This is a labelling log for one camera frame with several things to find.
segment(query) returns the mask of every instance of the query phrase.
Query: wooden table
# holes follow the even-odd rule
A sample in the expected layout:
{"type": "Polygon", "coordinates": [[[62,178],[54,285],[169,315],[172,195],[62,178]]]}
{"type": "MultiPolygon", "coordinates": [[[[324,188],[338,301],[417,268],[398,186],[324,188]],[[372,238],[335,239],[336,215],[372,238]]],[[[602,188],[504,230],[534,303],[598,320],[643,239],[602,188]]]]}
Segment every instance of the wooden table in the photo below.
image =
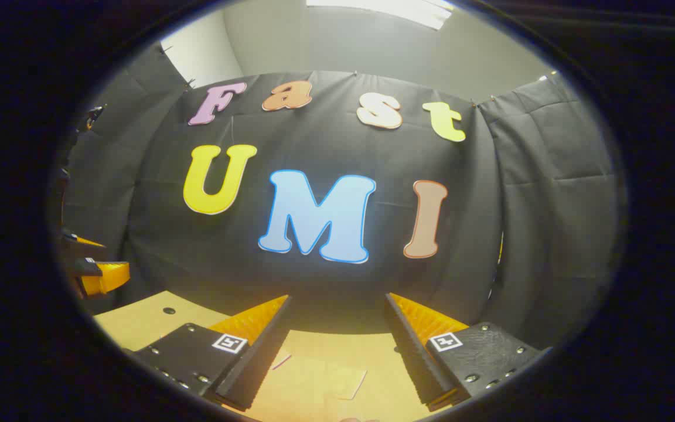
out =
{"type": "MultiPolygon", "coordinates": [[[[211,326],[225,318],[228,315],[168,291],[96,315],[108,336],[129,350],[143,348],[184,323],[211,326]],[[168,314],[164,308],[176,312],[168,314]]],[[[291,330],[274,363],[288,355],[290,358],[268,371],[254,405],[239,413],[262,422],[340,422],[351,417],[361,422],[422,419],[433,412],[418,399],[400,354],[393,350],[395,346],[390,333],[342,335],[291,330]]]]}

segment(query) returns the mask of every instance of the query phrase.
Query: foam letter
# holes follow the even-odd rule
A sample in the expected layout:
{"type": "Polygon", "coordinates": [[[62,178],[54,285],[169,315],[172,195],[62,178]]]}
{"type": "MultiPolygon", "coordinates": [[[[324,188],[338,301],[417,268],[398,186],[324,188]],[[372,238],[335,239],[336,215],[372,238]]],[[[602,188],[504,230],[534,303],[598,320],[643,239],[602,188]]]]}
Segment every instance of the foam letter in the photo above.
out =
{"type": "Polygon", "coordinates": [[[440,137],[447,139],[447,141],[461,142],[465,141],[465,132],[458,131],[452,125],[452,120],[461,120],[460,113],[449,109],[447,103],[426,103],[423,104],[426,111],[431,112],[431,127],[440,137]]]}
{"type": "Polygon", "coordinates": [[[217,107],[217,111],[223,111],[228,106],[228,103],[231,102],[233,93],[241,94],[244,89],[246,89],[246,83],[243,82],[233,83],[232,85],[213,86],[208,89],[207,97],[204,99],[202,105],[199,106],[195,117],[189,120],[189,125],[206,125],[212,122],[215,119],[215,115],[212,113],[214,108],[217,107]]]}
{"type": "Polygon", "coordinates": [[[361,123],[377,126],[385,129],[399,128],[403,123],[403,117],[396,110],[400,109],[400,103],[390,96],[378,93],[365,93],[359,98],[359,107],[356,114],[361,123]]]}
{"type": "Polygon", "coordinates": [[[413,183],[413,192],[418,196],[418,211],[410,243],[405,245],[403,254],[410,258],[431,257],[437,253],[437,225],[442,200],[447,198],[447,188],[431,180],[413,183]]]}
{"type": "Polygon", "coordinates": [[[220,214],[231,206],[238,195],[246,161],[257,154],[257,148],[251,145],[234,145],[228,148],[227,154],[231,161],[228,163],[223,186],[217,194],[207,195],[204,192],[204,179],[210,170],[212,159],[218,154],[220,148],[214,145],[203,145],[192,151],[192,164],[184,181],[184,201],[195,213],[220,214]]]}
{"type": "Polygon", "coordinates": [[[286,238],[290,221],[302,254],[311,252],[329,225],[327,243],[319,248],[324,259],[351,264],[369,259],[363,245],[364,217],[369,195],[377,189],[375,181],[364,176],[340,177],[319,205],[301,171],[276,171],[270,182],[275,185],[275,198],[260,248],[281,254],[290,251],[292,243],[286,238]]]}
{"type": "Polygon", "coordinates": [[[283,107],[300,108],[311,102],[309,93],[311,83],[306,80],[294,80],[273,89],[273,96],[262,102],[262,110],[274,111],[283,107]]]}

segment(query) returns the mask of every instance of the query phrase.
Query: ceiling light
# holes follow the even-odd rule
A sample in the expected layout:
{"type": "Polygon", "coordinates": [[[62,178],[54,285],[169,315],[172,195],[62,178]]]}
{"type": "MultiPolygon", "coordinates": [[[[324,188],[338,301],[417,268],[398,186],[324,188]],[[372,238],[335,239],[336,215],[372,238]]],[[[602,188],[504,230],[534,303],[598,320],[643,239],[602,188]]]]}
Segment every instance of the ceiling light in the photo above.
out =
{"type": "Polygon", "coordinates": [[[306,0],[307,6],[356,8],[391,14],[439,29],[450,15],[452,7],[443,0],[306,0]]]}

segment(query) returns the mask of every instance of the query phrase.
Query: letter m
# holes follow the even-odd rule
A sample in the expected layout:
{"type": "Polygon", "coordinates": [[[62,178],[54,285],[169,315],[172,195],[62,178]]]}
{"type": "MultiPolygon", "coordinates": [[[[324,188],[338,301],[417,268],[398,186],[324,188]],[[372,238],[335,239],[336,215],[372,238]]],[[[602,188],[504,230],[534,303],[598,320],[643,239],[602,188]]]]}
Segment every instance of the letter m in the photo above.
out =
{"type": "Polygon", "coordinates": [[[327,243],[319,248],[324,259],[351,264],[369,259],[363,245],[364,217],[369,195],[377,189],[375,181],[364,176],[340,177],[320,204],[301,171],[276,171],[270,182],[275,185],[275,198],[267,234],[260,237],[260,248],[281,254],[290,251],[292,243],[286,238],[290,222],[302,254],[314,249],[329,226],[327,243]]]}

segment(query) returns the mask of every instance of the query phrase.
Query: white wall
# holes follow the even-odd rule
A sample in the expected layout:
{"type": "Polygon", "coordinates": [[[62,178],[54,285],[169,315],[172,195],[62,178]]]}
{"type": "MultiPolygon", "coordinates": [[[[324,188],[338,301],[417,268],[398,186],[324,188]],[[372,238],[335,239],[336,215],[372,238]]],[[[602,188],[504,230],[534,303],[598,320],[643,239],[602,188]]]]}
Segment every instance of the white wall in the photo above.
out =
{"type": "Polygon", "coordinates": [[[228,40],[223,11],[210,13],[161,40],[168,58],[191,86],[216,83],[242,75],[228,40]]]}
{"type": "Polygon", "coordinates": [[[407,80],[484,101],[551,68],[479,18],[456,11],[438,32],[396,16],[246,0],[224,10],[244,74],[343,70],[407,80]]]}

